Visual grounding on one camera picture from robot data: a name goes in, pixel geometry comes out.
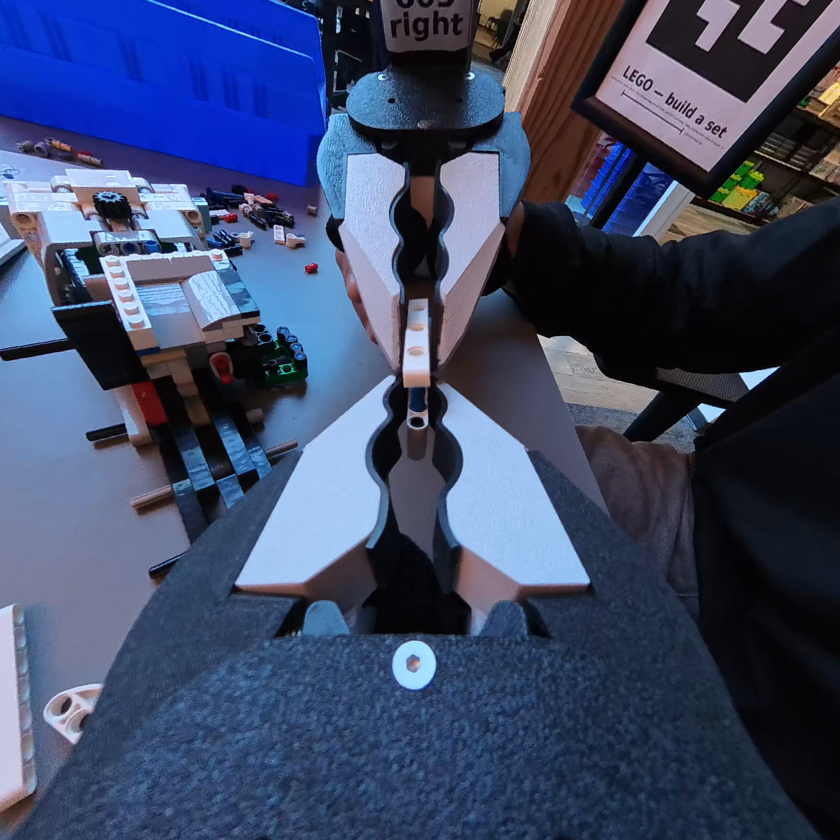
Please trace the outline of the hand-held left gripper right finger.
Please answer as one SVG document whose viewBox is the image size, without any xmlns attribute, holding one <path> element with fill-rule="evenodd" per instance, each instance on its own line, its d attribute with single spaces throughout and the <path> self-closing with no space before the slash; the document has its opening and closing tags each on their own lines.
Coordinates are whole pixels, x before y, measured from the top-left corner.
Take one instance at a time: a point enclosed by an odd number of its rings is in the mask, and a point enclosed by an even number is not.
<svg viewBox="0 0 840 840">
<path fill-rule="evenodd" d="M 502 601 L 581 592 L 590 577 L 527 449 L 448 384 L 433 389 L 434 567 L 475 615 Z"/>
</svg>

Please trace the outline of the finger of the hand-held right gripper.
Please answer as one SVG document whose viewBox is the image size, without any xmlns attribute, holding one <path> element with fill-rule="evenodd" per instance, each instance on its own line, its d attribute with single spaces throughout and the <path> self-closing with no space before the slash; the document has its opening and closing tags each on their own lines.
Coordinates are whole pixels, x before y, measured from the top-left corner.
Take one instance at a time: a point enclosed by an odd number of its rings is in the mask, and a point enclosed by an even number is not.
<svg viewBox="0 0 840 840">
<path fill-rule="evenodd" d="M 392 207 L 404 192 L 404 168 L 380 154 L 347 159 L 344 218 L 339 233 L 364 309 L 389 365 L 402 362 L 402 285 L 394 269 L 400 236 Z"/>
<path fill-rule="evenodd" d="M 439 181 L 452 205 L 443 232 L 447 268 L 437 284 L 437 366 L 443 368 L 467 331 L 505 232 L 499 155 L 463 154 L 441 166 Z"/>
</svg>

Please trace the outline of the small grey lego connector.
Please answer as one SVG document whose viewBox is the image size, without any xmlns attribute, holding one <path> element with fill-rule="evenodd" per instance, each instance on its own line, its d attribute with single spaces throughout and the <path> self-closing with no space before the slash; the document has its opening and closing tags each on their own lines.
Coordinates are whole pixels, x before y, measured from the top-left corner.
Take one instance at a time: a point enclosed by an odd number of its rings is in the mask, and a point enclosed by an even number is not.
<svg viewBox="0 0 840 840">
<path fill-rule="evenodd" d="M 424 459 L 427 448 L 427 432 L 427 388 L 415 386 L 408 389 L 406 413 L 406 455 L 409 459 Z"/>
</svg>

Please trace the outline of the short white lego beam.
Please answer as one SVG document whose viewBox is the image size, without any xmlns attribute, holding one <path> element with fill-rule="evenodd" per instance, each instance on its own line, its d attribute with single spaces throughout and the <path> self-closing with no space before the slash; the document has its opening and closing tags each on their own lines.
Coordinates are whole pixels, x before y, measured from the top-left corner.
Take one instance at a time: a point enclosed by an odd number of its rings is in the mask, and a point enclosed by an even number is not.
<svg viewBox="0 0 840 840">
<path fill-rule="evenodd" d="M 407 303 L 406 328 L 402 359 L 402 381 L 405 388 L 428 388 L 431 383 L 432 360 L 429 340 L 429 300 L 412 299 Z"/>
</svg>

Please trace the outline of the person's right forearm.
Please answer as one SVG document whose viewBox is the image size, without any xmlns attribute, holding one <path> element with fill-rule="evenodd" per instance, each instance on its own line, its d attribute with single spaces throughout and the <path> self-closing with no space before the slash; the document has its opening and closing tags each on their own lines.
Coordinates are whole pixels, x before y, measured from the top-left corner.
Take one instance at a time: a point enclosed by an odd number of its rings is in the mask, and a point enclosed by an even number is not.
<svg viewBox="0 0 840 840">
<path fill-rule="evenodd" d="M 505 288 L 537 332 L 614 361 L 733 373 L 779 366 L 838 325 L 838 198 L 748 235 L 660 245 L 578 226 L 562 203 L 523 204 Z"/>
</svg>

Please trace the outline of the pile of small lego pieces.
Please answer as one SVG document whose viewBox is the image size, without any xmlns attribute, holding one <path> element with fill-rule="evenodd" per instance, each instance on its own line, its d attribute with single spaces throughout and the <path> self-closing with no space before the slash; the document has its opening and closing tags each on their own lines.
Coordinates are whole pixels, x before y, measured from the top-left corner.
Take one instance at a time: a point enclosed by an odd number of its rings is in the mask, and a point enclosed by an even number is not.
<svg viewBox="0 0 840 840">
<path fill-rule="evenodd" d="M 272 234 L 277 245 L 302 249 L 305 234 L 295 230 L 295 217 L 277 204 L 277 194 L 261 195 L 243 184 L 232 184 L 227 191 L 208 187 L 201 197 L 206 202 L 212 224 L 249 224 Z"/>
</svg>

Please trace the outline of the green lego block black pins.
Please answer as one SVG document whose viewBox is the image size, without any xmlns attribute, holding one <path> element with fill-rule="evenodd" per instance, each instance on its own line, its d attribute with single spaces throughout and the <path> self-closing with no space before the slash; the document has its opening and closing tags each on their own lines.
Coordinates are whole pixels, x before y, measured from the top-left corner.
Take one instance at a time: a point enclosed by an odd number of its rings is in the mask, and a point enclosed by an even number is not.
<svg viewBox="0 0 840 840">
<path fill-rule="evenodd" d="M 275 333 L 263 324 L 254 328 L 259 352 L 255 386 L 267 390 L 308 378 L 308 357 L 296 334 L 286 327 Z"/>
</svg>

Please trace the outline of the white lego truck model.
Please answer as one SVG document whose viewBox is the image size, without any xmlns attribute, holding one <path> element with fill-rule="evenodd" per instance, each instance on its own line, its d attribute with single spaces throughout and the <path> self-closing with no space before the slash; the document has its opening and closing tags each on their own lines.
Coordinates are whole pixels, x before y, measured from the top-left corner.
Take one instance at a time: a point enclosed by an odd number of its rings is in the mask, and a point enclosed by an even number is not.
<svg viewBox="0 0 840 840">
<path fill-rule="evenodd" d="M 261 409 L 238 399 L 258 388 L 254 325 L 263 323 L 232 262 L 253 235 L 213 234 L 206 202 L 186 185 L 128 171 L 10 178 L 2 192 L 4 230 L 43 270 L 65 336 L 2 349 L 2 360 L 75 351 L 122 413 L 87 439 L 155 445 L 168 487 L 131 506 L 174 501 L 194 543 L 298 445 L 264 449 Z"/>
</svg>

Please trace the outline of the row of loose lego pieces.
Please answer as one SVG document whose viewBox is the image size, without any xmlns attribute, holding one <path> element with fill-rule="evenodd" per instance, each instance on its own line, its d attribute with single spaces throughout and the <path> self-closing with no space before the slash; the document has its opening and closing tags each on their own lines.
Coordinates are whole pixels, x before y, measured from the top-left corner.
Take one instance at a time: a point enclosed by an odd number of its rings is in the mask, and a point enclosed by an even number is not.
<svg viewBox="0 0 840 840">
<path fill-rule="evenodd" d="M 31 154 L 43 159 L 79 163 L 97 168 L 103 167 L 103 162 L 90 152 L 77 150 L 70 144 L 55 138 L 44 138 L 38 141 L 18 141 L 16 146 L 17 151 L 20 153 Z"/>
</svg>

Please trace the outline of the person's right hand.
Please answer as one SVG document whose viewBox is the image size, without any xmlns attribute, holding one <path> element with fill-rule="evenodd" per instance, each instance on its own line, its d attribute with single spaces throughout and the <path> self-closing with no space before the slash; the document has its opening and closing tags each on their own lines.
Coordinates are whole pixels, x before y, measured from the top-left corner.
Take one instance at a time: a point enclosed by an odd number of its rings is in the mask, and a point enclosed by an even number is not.
<svg viewBox="0 0 840 840">
<path fill-rule="evenodd" d="M 373 343 L 378 343 L 377 338 L 375 336 L 375 332 L 371 326 L 370 320 L 368 315 L 366 314 L 366 310 L 364 309 L 364 304 L 362 302 L 361 293 L 358 288 L 358 283 L 355 279 L 354 273 L 352 271 L 350 262 L 347 258 L 347 255 L 342 252 L 340 249 L 336 248 L 335 250 L 335 259 L 339 269 L 341 271 L 343 282 L 345 285 L 345 289 L 347 291 L 348 298 L 353 306 L 353 309 L 358 316 L 359 320 L 361 321 L 365 331 L 367 332 L 369 338 Z"/>
</svg>

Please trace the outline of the wooden pillar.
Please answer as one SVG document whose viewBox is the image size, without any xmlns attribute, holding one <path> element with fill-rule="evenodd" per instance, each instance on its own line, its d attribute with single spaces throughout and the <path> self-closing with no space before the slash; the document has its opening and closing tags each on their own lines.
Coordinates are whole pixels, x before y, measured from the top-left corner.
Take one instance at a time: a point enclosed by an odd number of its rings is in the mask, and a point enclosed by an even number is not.
<svg viewBox="0 0 840 840">
<path fill-rule="evenodd" d="M 531 169 L 522 197 L 563 201 L 592 156 L 601 131 L 571 110 L 574 95 L 622 1 L 533 1 L 503 85 L 506 109 L 521 114 Z"/>
</svg>

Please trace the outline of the rack of blue crates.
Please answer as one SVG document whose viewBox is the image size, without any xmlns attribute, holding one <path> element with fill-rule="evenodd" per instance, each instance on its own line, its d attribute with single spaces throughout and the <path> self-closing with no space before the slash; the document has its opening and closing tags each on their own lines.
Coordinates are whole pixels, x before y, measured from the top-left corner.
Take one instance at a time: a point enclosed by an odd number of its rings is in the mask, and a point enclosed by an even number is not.
<svg viewBox="0 0 840 840">
<path fill-rule="evenodd" d="M 565 199 L 577 224 L 588 225 L 632 163 L 634 153 L 612 136 L 602 133 L 576 184 Z M 693 193 L 646 164 L 627 194 L 604 224 L 604 230 L 627 236 L 649 235 L 660 241 L 665 231 L 688 206 Z"/>
</svg>

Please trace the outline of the blue plastic bin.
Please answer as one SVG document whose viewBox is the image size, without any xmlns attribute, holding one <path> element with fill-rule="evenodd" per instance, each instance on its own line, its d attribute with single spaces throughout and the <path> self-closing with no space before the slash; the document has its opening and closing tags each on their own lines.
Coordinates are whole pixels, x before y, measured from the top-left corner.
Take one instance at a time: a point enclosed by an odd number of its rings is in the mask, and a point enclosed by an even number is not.
<svg viewBox="0 0 840 840">
<path fill-rule="evenodd" d="M 90 61 L 2 45 L 2 113 L 304 186 L 325 130 L 308 56 L 245 56 L 117 38 Z"/>
<path fill-rule="evenodd" d="M 153 56 L 231 60 L 323 95 L 319 23 L 278 2 L 2 2 L 2 43 L 150 81 Z"/>
</svg>

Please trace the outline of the black framed sign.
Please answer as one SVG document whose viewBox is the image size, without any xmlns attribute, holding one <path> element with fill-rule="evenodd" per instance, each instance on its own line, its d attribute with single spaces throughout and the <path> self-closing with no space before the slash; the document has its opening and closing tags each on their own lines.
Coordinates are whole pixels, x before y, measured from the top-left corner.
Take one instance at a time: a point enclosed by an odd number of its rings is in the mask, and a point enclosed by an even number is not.
<svg viewBox="0 0 840 840">
<path fill-rule="evenodd" d="M 838 49 L 838 1 L 628 1 L 571 107 L 709 197 Z"/>
</svg>

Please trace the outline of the store shelf with goods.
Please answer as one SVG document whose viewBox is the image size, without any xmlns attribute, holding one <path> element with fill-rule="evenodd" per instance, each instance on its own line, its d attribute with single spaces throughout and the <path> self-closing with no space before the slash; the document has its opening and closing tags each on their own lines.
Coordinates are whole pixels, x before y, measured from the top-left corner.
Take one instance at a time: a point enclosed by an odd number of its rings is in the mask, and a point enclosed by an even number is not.
<svg viewBox="0 0 840 840">
<path fill-rule="evenodd" d="M 838 197 L 838 96 L 835 66 L 709 200 L 692 203 L 767 224 Z"/>
</svg>

